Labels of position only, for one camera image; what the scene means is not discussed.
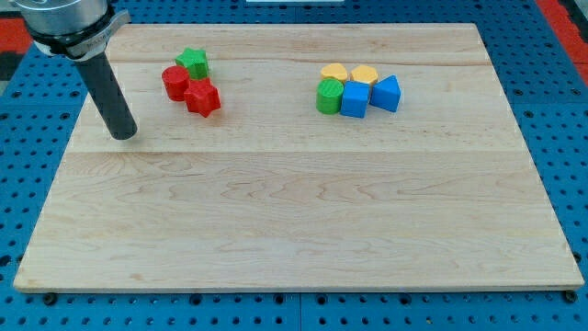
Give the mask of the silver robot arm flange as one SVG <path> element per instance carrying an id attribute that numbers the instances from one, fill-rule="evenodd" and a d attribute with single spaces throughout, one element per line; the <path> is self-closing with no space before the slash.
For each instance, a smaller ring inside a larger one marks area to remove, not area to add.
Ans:
<path id="1" fill-rule="evenodd" d="M 48 56 L 81 62 L 105 51 L 111 37 L 131 22 L 109 0 L 14 0 L 36 47 Z"/>

